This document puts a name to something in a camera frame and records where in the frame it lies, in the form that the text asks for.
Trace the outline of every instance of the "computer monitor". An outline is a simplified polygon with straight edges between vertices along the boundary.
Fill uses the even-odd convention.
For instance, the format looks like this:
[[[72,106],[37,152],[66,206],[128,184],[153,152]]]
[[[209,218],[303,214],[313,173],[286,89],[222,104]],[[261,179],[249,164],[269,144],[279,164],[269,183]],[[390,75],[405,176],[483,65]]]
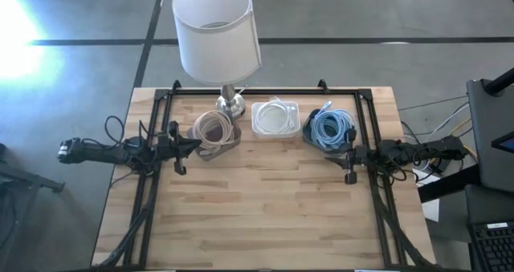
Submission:
[[[493,140],[491,146],[505,152],[514,152],[514,132]]]

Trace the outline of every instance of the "white container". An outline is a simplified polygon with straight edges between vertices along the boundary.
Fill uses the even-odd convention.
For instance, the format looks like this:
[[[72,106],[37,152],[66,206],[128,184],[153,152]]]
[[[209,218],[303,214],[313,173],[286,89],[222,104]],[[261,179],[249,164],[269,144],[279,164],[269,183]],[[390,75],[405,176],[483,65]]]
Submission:
[[[300,110],[298,104],[295,102],[283,102],[289,109],[289,116],[291,117],[292,126],[285,133],[263,133],[255,126],[258,110],[268,103],[254,103],[251,105],[251,130],[254,132],[255,137],[260,139],[289,139],[298,134],[301,129],[300,124]],[[267,130],[278,130],[288,120],[284,110],[279,108],[272,108],[260,120],[260,126]]]

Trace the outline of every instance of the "white tray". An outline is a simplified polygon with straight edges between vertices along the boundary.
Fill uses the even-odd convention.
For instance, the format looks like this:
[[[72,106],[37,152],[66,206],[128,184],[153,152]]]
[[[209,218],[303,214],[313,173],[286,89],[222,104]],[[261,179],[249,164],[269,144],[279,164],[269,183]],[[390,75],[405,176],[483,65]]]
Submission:
[[[264,135],[263,133],[260,133],[255,130],[255,117],[257,115],[257,111],[261,106],[267,103],[254,103],[251,105],[251,130],[254,132],[255,137],[260,139],[288,139],[296,136],[298,134],[298,131],[301,129],[300,124],[300,110],[298,108],[298,104],[295,102],[283,102],[286,106],[290,107],[291,110],[291,117],[292,122],[294,124],[294,127],[291,132],[289,133],[282,133],[282,134],[275,134],[275,135]],[[277,111],[277,113],[270,112],[266,118],[263,119],[262,125],[269,127],[270,129],[273,128],[280,128],[284,121],[286,120],[284,117],[284,113],[282,111]]]

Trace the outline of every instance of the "black keyboard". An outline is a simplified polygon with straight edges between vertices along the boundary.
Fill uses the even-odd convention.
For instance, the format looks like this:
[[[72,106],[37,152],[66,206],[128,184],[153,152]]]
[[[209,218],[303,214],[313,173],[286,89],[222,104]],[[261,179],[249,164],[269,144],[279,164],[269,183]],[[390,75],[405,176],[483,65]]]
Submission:
[[[470,225],[469,232],[484,271],[514,271],[514,221]]]

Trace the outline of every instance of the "black metal frame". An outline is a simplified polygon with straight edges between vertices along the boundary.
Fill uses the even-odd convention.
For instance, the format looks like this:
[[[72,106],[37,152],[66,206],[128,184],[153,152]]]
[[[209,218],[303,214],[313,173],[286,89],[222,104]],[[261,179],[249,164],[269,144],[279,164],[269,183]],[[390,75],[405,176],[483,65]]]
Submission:
[[[171,111],[171,103],[174,95],[218,95],[219,90],[213,88],[207,89],[182,89],[179,88],[180,83],[176,82],[171,90],[156,90],[154,96],[154,103],[152,109],[152,115],[150,118],[149,124],[149,143],[152,142],[152,135],[154,134],[155,125],[157,122],[158,111],[160,102],[165,99],[165,113],[163,115],[161,132],[166,132],[166,125],[169,121],[170,111]],[[359,120],[359,127],[361,132],[361,138],[363,144],[368,148],[370,147],[370,140],[368,135],[368,129],[366,127],[365,122],[365,111],[363,108],[362,101],[365,101],[368,105],[368,113],[369,118],[371,120],[372,130],[373,130],[373,138],[375,142],[378,143],[381,140],[380,130],[378,127],[378,119],[377,114],[374,107],[373,95],[370,89],[328,89],[324,80],[321,80],[318,84],[318,88],[314,87],[312,89],[304,89],[304,88],[277,88],[277,89],[269,89],[269,88],[248,88],[245,90],[246,95],[350,95],[355,99],[355,104],[357,107],[357,118]],[[149,248],[149,239],[152,229],[152,221],[153,221],[153,211],[155,207],[155,202],[157,199],[157,187],[159,184],[161,171],[161,164],[156,167],[152,177],[151,188],[149,191],[149,196],[147,200],[147,204],[141,209],[141,203],[143,201],[143,196],[145,192],[145,182],[147,177],[140,176],[137,192],[134,200],[133,206],[133,214],[131,219],[131,229],[128,231],[127,235],[125,235],[122,243],[128,243],[128,245],[123,245],[124,252],[124,260],[122,266],[116,266],[116,263],[119,261],[118,258],[111,259],[107,265],[104,266],[93,266],[90,268],[90,271],[135,271],[135,270],[144,270],[146,267],[146,260],[148,256],[148,248]],[[382,202],[379,189],[378,189],[378,176],[372,170],[368,169],[369,183],[371,189],[371,197],[373,198],[373,207],[375,211],[375,217],[377,219],[377,231],[378,231],[378,239],[381,246],[382,259],[384,262],[385,269],[395,269],[395,270],[441,270],[441,271],[449,271],[442,268],[437,268],[432,266],[427,260],[425,260],[422,255],[414,248],[412,243],[409,241],[407,236],[403,233],[400,225],[398,223],[398,214],[396,211],[396,207],[394,204],[394,195],[393,190],[391,188],[391,184],[388,181],[384,181],[384,190],[385,190],[385,199],[387,205]],[[142,234],[142,242],[141,242],[141,250],[140,257],[137,264],[132,264],[133,257],[133,238],[135,237],[137,230],[141,227],[142,222],[145,222],[144,231]],[[386,234],[386,225],[391,228],[394,237],[395,249],[398,256],[398,264],[394,264],[391,258],[391,253],[389,249],[389,243]],[[416,266],[409,266],[406,260],[407,252],[411,259],[413,260]]]

